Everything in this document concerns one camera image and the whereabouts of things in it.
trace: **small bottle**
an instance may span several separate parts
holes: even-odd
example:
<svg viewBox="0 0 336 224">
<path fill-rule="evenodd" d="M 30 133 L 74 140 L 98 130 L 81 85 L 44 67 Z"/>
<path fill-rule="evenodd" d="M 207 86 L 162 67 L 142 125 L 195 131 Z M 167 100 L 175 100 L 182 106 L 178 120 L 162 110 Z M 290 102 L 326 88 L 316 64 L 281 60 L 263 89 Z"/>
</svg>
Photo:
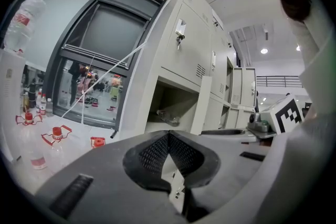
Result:
<svg viewBox="0 0 336 224">
<path fill-rule="evenodd" d="M 29 96 L 28 92 L 25 93 L 23 97 L 23 112 L 27 113 L 29 112 Z"/>
<path fill-rule="evenodd" d="M 51 98 L 48 98 L 47 100 L 47 106 L 46 106 L 46 115 L 47 117 L 52 116 L 52 107 L 53 107 L 53 102 L 51 101 Z"/>
<path fill-rule="evenodd" d="M 42 89 L 38 91 L 38 96 L 36 98 L 36 113 L 40 113 L 40 105 L 41 105 L 41 99 L 42 99 Z"/>
<path fill-rule="evenodd" d="M 40 114 L 45 115 L 46 114 L 46 106 L 47 106 L 47 99 L 46 94 L 44 93 L 41 98 L 40 102 Z"/>
</svg>

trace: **ceiling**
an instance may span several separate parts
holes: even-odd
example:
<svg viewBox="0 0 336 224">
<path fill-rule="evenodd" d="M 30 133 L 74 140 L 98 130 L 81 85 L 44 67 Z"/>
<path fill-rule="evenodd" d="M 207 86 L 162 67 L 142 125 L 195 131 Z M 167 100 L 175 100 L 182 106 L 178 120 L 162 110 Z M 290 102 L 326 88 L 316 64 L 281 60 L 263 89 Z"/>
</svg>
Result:
<svg viewBox="0 0 336 224">
<path fill-rule="evenodd" d="M 240 47 L 241 57 L 248 59 L 250 66 L 253 62 L 259 61 L 302 59 L 301 53 L 296 51 L 297 43 L 279 0 L 207 1 L 228 31 L 244 27 L 252 29 L 254 34 L 249 41 L 235 44 Z M 268 41 L 265 39 L 263 25 L 269 33 Z M 263 48 L 268 49 L 266 55 L 260 53 Z"/>
</svg>

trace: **black rubber strip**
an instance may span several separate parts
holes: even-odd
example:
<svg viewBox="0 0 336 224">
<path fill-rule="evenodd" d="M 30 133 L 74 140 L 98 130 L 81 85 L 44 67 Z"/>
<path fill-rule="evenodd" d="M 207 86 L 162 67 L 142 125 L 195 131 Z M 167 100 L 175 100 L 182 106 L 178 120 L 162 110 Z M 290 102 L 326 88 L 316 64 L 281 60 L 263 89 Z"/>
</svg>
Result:
<svg viewBox="0 0 336 224">
<path fill-rule="evenodd" d="M 83 197 L 93 181 L 93 177 L 79 175 L 56 200 L 50 205 L 49 209 L 67 219 L 79 200 Z"/>
<path fill-rule="evenodd" d="M 241 157 L 248 158 L 248 159 L 253 159 L 255 161 L 262 162 L 266 156 L 256 154 L 256 153 L 251 153 L 251 152 L 243 152 L 240 154 Z"/>
</svg>

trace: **window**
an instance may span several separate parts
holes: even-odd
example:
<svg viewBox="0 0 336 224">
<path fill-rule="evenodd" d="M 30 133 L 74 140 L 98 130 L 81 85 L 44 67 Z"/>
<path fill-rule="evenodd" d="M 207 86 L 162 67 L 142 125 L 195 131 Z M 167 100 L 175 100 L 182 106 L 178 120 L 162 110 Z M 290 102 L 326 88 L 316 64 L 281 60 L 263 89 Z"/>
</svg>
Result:
<svg viewBox="0 0 336 224">
<path fill-rule="evenodd" d="M 63 59 L 58 77 L 57 100 L 54 113 L 62 116 L 81 97 L 81 91 L 88 90 L 106 71 L 85 63 Z M 88 125 L 114 128 L 119 110 L 124 77 L 110 73 L 93 87 L 85 96 L 84 123 Z M 81 122 L 82 101 L 65 116 Z"/>
<path fill-rule="evenodd" d="M 149 16 L 154 16 L 155 12 L 159 8 L 159 4 L 152 0 L 114 0 L 137 10 L 141 10 Z"/>
<path fill-rule="evenodd" d="M 66 43 L 120 61 L 139 42 L 145 23 L 126 10 L 98 4 L 84 16 Z"/>
<path fill-rule="evenodd" d="M 89 0 L 83 5 L 57 41 L 46 71 L 44 91 L 52 96 L 56 115 L 62 116 L 81 96 L 82 89 L 90 88 L 105 70 L 145 40 L 162 6 L 162 0 Z M 119 129 L 139 53 L 117 66 L 88 93 L 84 124 Z M 82 104 L 76 104 L 65 118 L 81 122 Z"/>
</svg>

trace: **metal window frame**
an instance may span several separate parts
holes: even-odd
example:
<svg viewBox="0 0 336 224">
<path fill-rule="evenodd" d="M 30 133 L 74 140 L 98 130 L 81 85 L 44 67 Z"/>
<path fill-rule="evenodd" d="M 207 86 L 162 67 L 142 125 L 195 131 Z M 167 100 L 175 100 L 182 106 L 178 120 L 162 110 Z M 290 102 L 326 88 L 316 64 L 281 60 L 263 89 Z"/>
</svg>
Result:
<svg viewBox="0 0 336 224">
<path fill-rule="evenodd" d="M 46 74 L 45 74 L 45 81 L 44 81 L 44 86 L 43 86 L 43 92 L 45 92 L 47 94 L 48 97 L 52 97 L 54 100 L 54 104 L 57 104 L 57 100 L 58 100 L 58 91 L 57 89 L 59 89 L 59 81 L 61 78 L 61 61 L 63 61 L 64 59 L 69 59 L 69 60 L 74 60 L 74 61 L 78 61 L 78 62 L 82 62 L 84 64 L 89 64 L 91 63 L 92 57 L 87 57 L 84 55 L 79 54 L 78 52 L 75 52 L 74 50 L 70 51 L 69 49 L 65 50 L 62 49 L 62 47 L 64 46 L 65 42 L 67 41 L 67 39 L 69 38 L 69 36 L 71 35 L 73 29 L 75 29 L 75 27 L 78 25 L 78 23 L 81 21 L 81 19 L 84 17 L 84 15 L 94 6 L 97 5 L 97 3 L 105 3 L 117 8 L 122 8 L 128 12 L 133 13 L 135 16 L 138 16 L 142 19 L 146 19 L 147 22 L 144 25 L 144 31 L 142 32 L 142 34 L 139 36 L 138 40 L 136 41 L 136 44 L 134 46 L 134 48 L 136 48 L 139 44 L 143 43 L 146 36 L 149 33 L 149 30 L 152 27 L 152 24 L 154 23 L 156 17 L 158 16 L 160 10 L 162 9 L 164 3 L 166 0 L 151 0 L 155 3 L 158 4 L 158 9 L 156 10 L 155 14 L 152 17 L 149 17 L 148 15 L 144 14 L 143 12 L 129 7 L 127 5 L 124 4 L 120 4 L 116 1 L 113 0 L 89 0 L 81 9 L 80 11 L 74 16 L 74 18 L 71 20 L 71 22 L 68 24 L 68 26 L 66 27 L 66 29 L 63 31 L 62 35 L 60 36 L 59 40 L 57 41 L 54 50 L 51 54 L 51 57 L 49 59 L 49 63 L 47 66 L 47 70 L 46 70 Z M 119 130 L 119 124 L 120 124 L 120 119 L 121 119 L 121 112 L 122 112 L 122 107 L 124 105 L 124 101 L 125 101 L 125 96 L 126 96 L 126 92 L 128 90 L 128 86 L 130 83 L 130 79 L 133 73 L 133 69 L 134 69 L 134 65 L 132 64 L 132 61 L 136 62 L 138 56 L 139 56 L 140 52 L 138 51 L 137 53 L 135 53 L 135 55 L 133 55 L 133 57 L 131 59 L 129 59 L 128 63 L 127 63 L 127 68 L 123 68 L 123 67 L 116 67 L 113 71 L 113 73 L 119 74 L 123 77 L 125 77 L 124 81 L 123 81 L 123 91 L 121 93 L 120 96 L 120 102 L 119 102 L 119 109 L 117 111 L 117 117 L 116 117 L 116 121 L 115 121 L 115 125 L 113 127 L 114 130 L 118 131 Z M 104 61 L 103 59 L 95 59 L 92 62 L 92 66 L 98 68 L 98 69 L 102 69 L 102 70 L 109 70 L 112 66 L 113 63 L 110 63 L 109 61 Z M 74 119 L 74 116 L 71 117 L 71 113 L 68 113 L 65 118 L 68 118 L 70 120 L 74 120 L 74 121 L 79 121 L 79 119 Z M 92 118 L 90 117 L 85 117 L 85 124 L 91 125 L 91 126 L 97 126 L 97 127 L 102 127 L 102 128 L 111 128 L 110 124 L 103 124 L 103 123 L 99 123 L 96 122 L 95 120 L 92 120 Z"/>
</svg>

